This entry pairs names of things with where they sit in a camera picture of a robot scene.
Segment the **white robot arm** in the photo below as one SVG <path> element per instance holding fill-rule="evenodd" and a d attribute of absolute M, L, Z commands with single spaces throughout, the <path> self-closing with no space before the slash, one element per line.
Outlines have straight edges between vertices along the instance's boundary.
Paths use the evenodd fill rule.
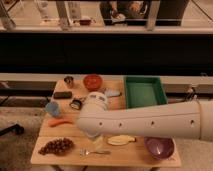
<path fill-rule="evenodd" d="M 91 92 L 76 125 L 88 137 L 118 134 L 213 141 L 213 101 L 108 110 L 107 96 Z"/>

